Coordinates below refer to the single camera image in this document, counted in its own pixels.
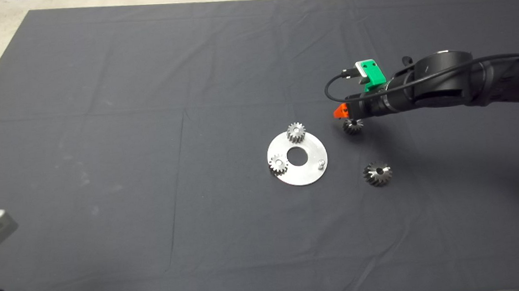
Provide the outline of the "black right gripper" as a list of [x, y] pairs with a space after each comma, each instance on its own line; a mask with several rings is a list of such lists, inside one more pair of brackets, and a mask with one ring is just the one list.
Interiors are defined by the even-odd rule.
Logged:
[[[346, 96], [347, 100], [365, 97], [366, 95], [380, 94], [387, 91], [389, 83], [384, 83], [380, 87], [370, 92], [356, 93]], [[364, 99], [356, 103], [340, 104], [333, 112], [335, 119], [365, 119], [370, 117], [381, 117], [394, 114], [395, 109], [389, 107], [385, 102], [385, 97], [376, 96]]]

